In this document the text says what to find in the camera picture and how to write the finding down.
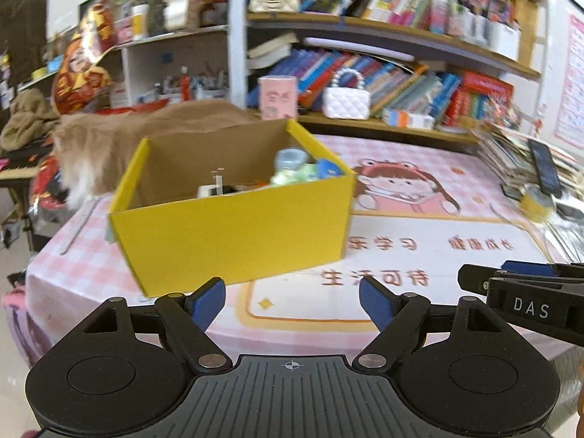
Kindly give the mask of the green frog toy blue cap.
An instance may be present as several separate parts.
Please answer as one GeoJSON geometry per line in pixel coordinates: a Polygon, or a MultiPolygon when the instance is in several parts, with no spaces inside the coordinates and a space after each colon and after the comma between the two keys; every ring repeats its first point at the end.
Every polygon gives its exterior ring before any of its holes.
{"type": "Polygon", "coordinates": [[[321,158],[313,163],[287,163],[278,167],[270,178],[270,184],[287,186],[337,178],[344,174],[345,172],[334,162],[321,158]]]}

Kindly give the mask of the white staples box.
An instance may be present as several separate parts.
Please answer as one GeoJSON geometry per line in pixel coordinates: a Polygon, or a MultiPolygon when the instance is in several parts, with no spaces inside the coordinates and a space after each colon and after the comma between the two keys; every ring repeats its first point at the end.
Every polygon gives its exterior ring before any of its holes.
{"type": "Polygon", "coordinates": [[[198,199],[203,199],[203,198],[209,198],[209,197],[213,197],[215,195],[218,194],[217,191],[217,186],[212,184],[212,185],[202,185],[198,187],[197,190],[197,195],[196,197],[198,199]]]}

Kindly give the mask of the yellow tape roll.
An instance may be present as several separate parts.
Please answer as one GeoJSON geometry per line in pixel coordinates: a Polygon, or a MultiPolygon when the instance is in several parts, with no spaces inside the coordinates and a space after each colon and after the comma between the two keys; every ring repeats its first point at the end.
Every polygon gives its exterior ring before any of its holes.
{"type": "Polygon", "coordinates": [[[555,202],[552,196],[541,192],[538,185],[525,185],[520,198],[520,211],[534,223],[545,223],[555,212],[555,202]]]}

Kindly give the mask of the pink checkered table mat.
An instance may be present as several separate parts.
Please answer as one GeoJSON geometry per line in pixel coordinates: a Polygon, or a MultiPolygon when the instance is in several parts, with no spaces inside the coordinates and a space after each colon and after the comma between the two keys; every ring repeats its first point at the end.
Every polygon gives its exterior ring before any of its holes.
{"type": "MultiPolygon", "coordinates": [[[[475,156],[371,139],[326,137],[324,144],[351,164],[372,158],[416,165],[452,195],[460,213],[362,210],[352,218],[341,261],[228,287],[226,305],[209,328],[228,354],[356,354],[376,332],[358,300],[358,282],[367,274],[394,293],[455,304],[461,294],[457,271],[464,264],[499,267],[507,260],[562,257],[475,156]]],[[[60,255],[74,216],[28,267],[26,307],[50,342],[108,297],[145,302],[119,248],[105,238],[108,208],[109,201],[101,201],[60,255]]]]}

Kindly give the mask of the black smartphone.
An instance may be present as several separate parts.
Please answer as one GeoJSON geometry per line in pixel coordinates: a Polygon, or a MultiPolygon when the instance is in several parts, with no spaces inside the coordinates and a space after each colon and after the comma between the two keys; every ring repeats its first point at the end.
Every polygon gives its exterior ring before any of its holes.
{"type": "Polygon", "coordinates": [[[527,146],[531,152],[541,192],[545,195],[560,198],[562,196],[561,183],[549,147],[535,139],[530,139],[527,142],[527,146]]]}

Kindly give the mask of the stack of picture books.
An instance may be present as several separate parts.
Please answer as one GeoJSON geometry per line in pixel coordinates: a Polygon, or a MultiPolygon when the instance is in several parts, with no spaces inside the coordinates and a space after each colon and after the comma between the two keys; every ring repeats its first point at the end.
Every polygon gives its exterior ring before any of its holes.
{"type": "MultiPolygon", "coordinates": [[[[520,189],[524,185],[538,183],[537,170],[527,146],[531,139],[529,135],[493,124],[473,128],[471,133],[478,142],[478,156],[505,185],[520,189]]],[[[565,150],[547,142],[543,144],[552,153],[562,189],[582,196],[583,165],[565,150]]]]}

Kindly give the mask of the yellow cardboard box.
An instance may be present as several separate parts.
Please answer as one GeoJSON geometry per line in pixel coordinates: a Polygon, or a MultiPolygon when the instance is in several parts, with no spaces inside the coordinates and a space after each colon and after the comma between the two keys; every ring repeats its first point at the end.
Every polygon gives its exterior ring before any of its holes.
{"type": "Polygon", "coordinates": [[[335,154],[294,121],[161,135],[139,144],[109,211],[111,231],[147,297],[191,292],[337,261],[345,254],[354,172],[273,186],[281,149],[335,154]],[[198,199],[199,186],[218,194],[198,199]]]}

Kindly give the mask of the grey ruler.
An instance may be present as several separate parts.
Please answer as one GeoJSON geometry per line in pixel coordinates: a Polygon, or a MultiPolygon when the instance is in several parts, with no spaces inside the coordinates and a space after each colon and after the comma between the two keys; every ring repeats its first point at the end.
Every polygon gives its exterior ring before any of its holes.
{"type": "Polygon", "coordinates": [[[77,240],[82,230],[84,230],[85,226],[88,223],[88,220],[91,219],[93,212],[96,208],[101,204],[102,199],[97,198],[90,201],[86,207],[83,207],[78,214],[78,217],[71,228],[71,231],[67,233],[67,236],[64,237],[64,242],[61,243],[61,247],[59,250],[60,255],[65,255],[70,250],[71,246],[77,240]]]}

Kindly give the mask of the pink purple backpack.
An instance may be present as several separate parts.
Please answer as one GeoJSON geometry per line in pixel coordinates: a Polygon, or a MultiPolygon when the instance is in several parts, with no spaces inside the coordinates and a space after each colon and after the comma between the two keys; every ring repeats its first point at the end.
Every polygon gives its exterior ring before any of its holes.
{"type": "Polygon", "coordinates": [[[26,307],[24,287],[15,287],[1,299],[6,312],[7,324],[12,339],[29,368],[50,350],[50,339],[32,319],[26,307]]]}

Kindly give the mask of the orange white medicine box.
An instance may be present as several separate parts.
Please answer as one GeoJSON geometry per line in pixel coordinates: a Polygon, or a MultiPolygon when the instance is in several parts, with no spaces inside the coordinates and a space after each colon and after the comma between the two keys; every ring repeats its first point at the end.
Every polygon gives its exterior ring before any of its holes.
{"type": "Polygon", "coordinates": [[[389,127],[414,128],[415,130],[432,130],[435,125],[435,119],[430,115],[395,109],[384,109],[382,120],[389,127]]]}

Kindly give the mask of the red boxed book set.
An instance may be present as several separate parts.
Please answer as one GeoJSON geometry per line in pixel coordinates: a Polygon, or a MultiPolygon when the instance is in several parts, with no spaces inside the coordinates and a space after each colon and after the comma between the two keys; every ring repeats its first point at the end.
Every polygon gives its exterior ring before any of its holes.
{"type": "Polygon", "coordinates": [[[454,74],[459,84],[445,111],[443,121],[447,127],[462,127],[463,117],[488,121],[511,106],[515,94],[512,84],[471,70],[457,69],[454,74]]]}

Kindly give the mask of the orange fluffy cat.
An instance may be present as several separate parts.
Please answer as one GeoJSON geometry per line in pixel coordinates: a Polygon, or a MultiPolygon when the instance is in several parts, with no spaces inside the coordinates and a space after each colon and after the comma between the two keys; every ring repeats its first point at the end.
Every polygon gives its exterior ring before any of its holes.
{"type": "Polygon", "coordinates": [[[145,113],[63,116],[51,138],[67,208],[77,211],[84,203],[114,192],[144,138],[257,122],[247,111],[218,99],[176,103],[145,113]]]}

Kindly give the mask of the white quilted pearl handbag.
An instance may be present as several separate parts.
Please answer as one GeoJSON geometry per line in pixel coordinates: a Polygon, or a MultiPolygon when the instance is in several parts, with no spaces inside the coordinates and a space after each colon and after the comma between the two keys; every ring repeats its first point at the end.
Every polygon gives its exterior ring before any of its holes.
{"type": "Polygon", "coordinates": [[[324,90],[323,114],[328,119],[364,121],[369,118],[371,95],[365,89],[362,74],[349,67],[340,68],[334,75],[331,85],[324,90]],[[356,87],[339,85],[342,77],[350,74],[356,87]]]}

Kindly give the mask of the black electric piano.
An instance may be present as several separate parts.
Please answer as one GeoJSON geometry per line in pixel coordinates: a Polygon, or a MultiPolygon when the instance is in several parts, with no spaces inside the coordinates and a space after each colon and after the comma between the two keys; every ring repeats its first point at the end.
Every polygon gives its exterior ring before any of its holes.
{"type": "Polygon", "coordinates": [[[31,183],[39,173],[43,158],[50,152],[51,142],[47,138],[33,141],[19,150],[1,152],[1,187],[9,190],[32,253],[42,249],[46,240],[35,233],[29,216],[31,183]]]}

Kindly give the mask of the wooden bookshelf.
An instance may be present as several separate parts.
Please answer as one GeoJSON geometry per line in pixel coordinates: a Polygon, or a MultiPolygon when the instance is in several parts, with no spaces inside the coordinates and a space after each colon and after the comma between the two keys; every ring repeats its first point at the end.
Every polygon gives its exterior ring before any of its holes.
{"type": "Polygon", "coordinates": [[[250,69],[247,64],[249,37],[271,38],[276,32],[294,31],[301,37],[314,37],[390,50],[394,59],[408,55],[417,60],[444,62],[489,75],[513,74],[541,88],[541,72],[528,57],[518,61],[484,47],[450,36],[435,35],[389,23],[359,20],[325,14],[251,14],[247,0],[228,0],[228,65],[232,102],[246,108],[250,69]]]}

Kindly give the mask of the white pen holder box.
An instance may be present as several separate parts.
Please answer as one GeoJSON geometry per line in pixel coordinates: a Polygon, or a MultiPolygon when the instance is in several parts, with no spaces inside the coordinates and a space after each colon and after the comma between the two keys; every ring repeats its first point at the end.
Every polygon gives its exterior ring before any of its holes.
{"type": "Polygon", "coordinates": [[[522,32],[506,24],[489,21],[487,26],[487,42],[489,50],[502,57],[517,61],[520,51],[520,35],[522,32]]]}

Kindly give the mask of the pink sticker cup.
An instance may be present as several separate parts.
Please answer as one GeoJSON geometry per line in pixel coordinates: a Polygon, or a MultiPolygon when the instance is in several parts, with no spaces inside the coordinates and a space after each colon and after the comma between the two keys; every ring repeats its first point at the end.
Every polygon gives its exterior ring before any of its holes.
{"type": "Polygon", "coordinates": [[[297,119],[298,79],[295,76],[263,76],[258,80],[258,87],[258,107],[263,121],[297,119]]]}

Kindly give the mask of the white storage cabinet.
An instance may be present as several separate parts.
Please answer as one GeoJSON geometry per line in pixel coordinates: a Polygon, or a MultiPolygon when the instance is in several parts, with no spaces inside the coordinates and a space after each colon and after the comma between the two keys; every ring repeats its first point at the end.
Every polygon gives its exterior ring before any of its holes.
{"type": "Polygon", "coordinates": [[[132,105],[182,67],[192,76],[228,71],[228,27],[199,29],[193,33],[166,33],[115,46],[98,65],[112,79],[114,101],[132,105]]]}

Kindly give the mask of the beige blanket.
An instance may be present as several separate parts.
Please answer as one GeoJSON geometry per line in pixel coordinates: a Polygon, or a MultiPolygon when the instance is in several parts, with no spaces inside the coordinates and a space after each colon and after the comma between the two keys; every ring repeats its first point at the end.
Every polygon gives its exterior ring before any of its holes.
{"type": "Polygon", "coordinates": [[[11,103],[11,117],[1,131],[1,149],[16,151],[47,135],[59,120],[37,88],[21,91],[11,103]]]}

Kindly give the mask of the red gold foil balloon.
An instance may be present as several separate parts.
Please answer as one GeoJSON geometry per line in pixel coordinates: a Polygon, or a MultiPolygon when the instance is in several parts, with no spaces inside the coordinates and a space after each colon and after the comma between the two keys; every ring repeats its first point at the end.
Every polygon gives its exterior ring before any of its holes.
{"type": "Polygon", "coordinates": [[[111,85],[100,64],[117,46],[109,0],[95,0],[84,13],[54,77],[51,105],[60,116],[75,113],[111,85]]]}

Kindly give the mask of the alphabet wall poster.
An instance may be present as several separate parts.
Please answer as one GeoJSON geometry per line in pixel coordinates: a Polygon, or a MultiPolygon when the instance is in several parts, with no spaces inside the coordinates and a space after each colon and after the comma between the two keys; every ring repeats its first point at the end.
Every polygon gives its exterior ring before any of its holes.
{"type": "Polygon", "coordinates": [[[583,21],[569,20],[567,62],[554,135],[583,149],[583,21]]]}

